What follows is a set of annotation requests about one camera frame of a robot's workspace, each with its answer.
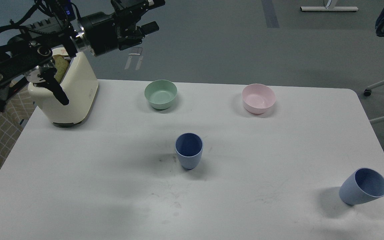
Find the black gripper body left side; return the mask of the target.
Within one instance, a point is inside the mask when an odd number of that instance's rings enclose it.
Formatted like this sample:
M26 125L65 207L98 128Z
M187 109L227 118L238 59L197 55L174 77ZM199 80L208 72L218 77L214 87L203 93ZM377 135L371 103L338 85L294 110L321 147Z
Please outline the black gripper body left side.
M145 7L114 7L112 14L96 12L78 18L78 51L101 56L142 44L145 26L137 26Z

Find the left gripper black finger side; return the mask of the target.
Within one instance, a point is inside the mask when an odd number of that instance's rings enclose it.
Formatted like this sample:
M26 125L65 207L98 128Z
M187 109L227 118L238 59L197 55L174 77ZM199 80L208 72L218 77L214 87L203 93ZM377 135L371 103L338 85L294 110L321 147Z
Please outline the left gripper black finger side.
M144 24L142 26L137 26L137 38L143 39L145 36L159 31L159 25L156 23L156 21Z
M118 15L143 15L145 12L164 6L165 0L111 0Z

